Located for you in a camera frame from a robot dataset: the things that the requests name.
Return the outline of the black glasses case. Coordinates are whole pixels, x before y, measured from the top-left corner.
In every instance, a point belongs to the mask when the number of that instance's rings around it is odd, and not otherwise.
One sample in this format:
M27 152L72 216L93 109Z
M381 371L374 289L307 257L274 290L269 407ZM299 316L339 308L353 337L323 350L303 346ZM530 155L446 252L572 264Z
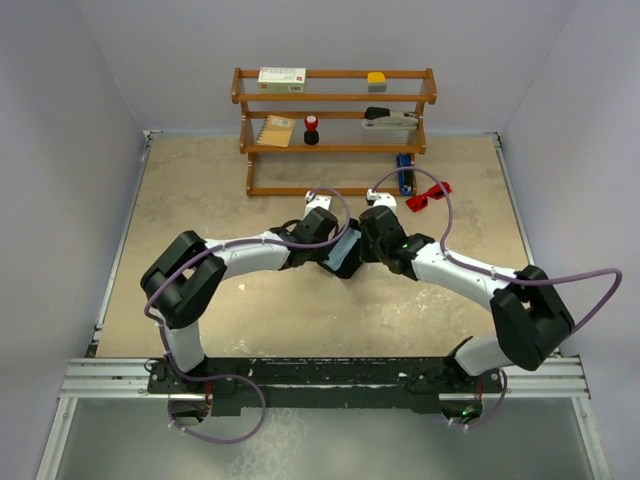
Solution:
M340 238L330 248L327 257L318 265L340 279L350 279L362 265L361 260L362 232L355 219Z

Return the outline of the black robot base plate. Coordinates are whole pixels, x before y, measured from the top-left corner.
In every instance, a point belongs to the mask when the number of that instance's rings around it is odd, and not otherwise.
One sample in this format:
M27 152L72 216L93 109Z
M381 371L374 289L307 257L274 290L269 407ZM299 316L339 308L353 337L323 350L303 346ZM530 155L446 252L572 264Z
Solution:
M503 388L498 370L472 377L444 357L209 358L204 376L191 379L166 359L145 368L149 393L193 396L216 417L263 406L460 413Z

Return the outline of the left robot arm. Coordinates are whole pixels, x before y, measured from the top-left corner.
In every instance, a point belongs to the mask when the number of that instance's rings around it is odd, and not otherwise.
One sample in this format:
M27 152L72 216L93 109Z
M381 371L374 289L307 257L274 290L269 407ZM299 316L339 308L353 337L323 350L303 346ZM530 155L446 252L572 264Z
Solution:
M140 280L143 312L159 328L171 381L184 392L204 384L199 320L223 281L324 260L346 233L338 224L327 208L313 207L300 220L250 237L209 241L192 230L181 233Z

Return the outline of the light blue cleaning cloth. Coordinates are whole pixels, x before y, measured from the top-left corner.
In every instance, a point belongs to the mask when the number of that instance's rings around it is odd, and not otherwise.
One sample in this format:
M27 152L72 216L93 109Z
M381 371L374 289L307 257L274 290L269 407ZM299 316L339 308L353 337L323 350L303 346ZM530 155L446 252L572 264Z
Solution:
M361 232L349 228L341 239L332 245L326 260L320 266L331 272L347 271L360 262Z

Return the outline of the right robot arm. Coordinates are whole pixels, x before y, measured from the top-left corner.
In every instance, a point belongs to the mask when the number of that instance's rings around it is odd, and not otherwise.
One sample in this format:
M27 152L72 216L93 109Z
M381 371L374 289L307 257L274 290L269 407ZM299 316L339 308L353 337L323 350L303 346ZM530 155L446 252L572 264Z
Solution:
M546 273L533 265L521 271L491 268L465 257L465 268L445 257L441 245L424 234L408 235L393 210L374 206L359 217L365 260L378 261L392 273L434 284L489 311L493 334L473 337L450 354L446 383L467 391L480 375L515 365L536 370L573 333L575 322L556 289L538 285Z

